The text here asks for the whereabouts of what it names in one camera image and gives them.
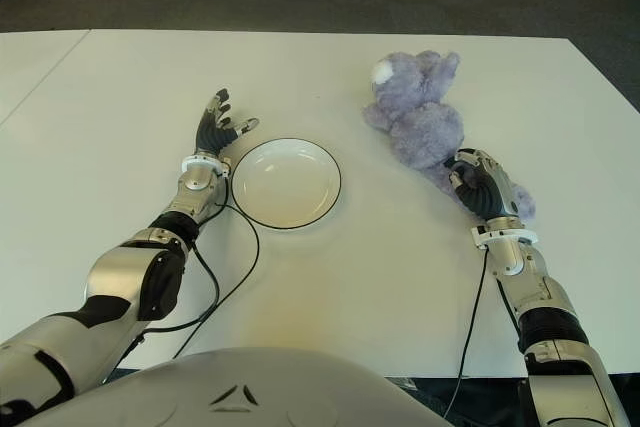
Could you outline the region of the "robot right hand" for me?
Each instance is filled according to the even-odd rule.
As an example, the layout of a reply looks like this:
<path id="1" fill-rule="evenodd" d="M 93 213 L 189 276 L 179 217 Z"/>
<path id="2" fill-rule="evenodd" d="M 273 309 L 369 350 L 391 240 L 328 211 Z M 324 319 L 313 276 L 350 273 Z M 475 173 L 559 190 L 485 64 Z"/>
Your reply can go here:
<path id="1" fill-rule="evenodd" d="M 480 219 L 519 216 L 508 175 L 485 151 L 459 149 L 444 166 L 457 198 Z"/>

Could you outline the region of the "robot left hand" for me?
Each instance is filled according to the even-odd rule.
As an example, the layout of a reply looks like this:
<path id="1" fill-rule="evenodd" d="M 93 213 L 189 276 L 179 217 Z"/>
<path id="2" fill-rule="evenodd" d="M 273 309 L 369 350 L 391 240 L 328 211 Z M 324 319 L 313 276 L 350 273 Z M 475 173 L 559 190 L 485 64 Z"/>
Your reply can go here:
<path id="1" fill-rule="evenodd" d="M 233 123 L 229 100 L 229 91 L 223 88 L 207 103 L 196 131 L 195 154 L 218 157 L 227 146 L 259 125 L 258 118 Z"/>

